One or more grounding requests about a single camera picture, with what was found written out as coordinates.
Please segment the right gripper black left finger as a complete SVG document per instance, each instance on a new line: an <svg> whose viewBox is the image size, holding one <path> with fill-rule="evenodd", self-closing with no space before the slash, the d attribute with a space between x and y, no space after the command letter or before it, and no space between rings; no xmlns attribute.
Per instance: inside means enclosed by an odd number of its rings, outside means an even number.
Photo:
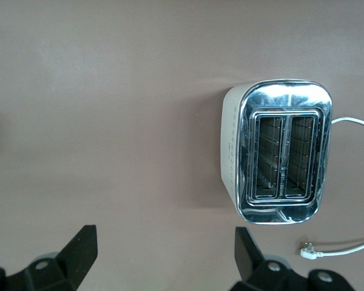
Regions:
<svg viewBox="0 0 364 291"><path fill-rule="evenodd" d="M10 276L0 267L0 291L77 291L96 258L96 226L85 225L56 254L40 256Z"/></svg>

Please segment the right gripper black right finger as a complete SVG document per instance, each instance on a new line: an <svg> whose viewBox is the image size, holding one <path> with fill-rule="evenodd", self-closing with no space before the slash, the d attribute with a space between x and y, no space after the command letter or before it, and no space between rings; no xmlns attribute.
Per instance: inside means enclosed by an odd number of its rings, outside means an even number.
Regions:
<svg viewBox="0 0 364 291"><path fill-rule="evenodd" d="M245 227L235 228L234 257L241 280L234 291L355 291L331 270L314 269L303 277L275 259L266 259Z"/></svg>

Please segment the brown table cover sheet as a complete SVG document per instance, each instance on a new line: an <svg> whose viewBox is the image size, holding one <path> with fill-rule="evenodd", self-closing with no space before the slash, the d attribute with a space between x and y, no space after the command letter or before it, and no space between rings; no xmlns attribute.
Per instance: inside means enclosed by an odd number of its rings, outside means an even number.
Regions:
<svg viewBox="0 0 364 291"><path fill-rule="evenodd" d="M222 102L276 78L364 120L364 0L0 0L0 267L94 224L79 291L228 291Z"/></svg>

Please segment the cream toaster with chrome top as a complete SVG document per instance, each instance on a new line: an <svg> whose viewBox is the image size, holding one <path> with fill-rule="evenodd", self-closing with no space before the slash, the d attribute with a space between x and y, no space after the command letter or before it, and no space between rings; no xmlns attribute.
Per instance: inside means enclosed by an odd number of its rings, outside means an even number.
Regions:
<svg viewBox="0 0 364 291"><path fill-rule="evenodd" d="M320 208L332 100L321 84L274 79L233 87L223 100L222 182L247 222L298 224Z"/></svg>

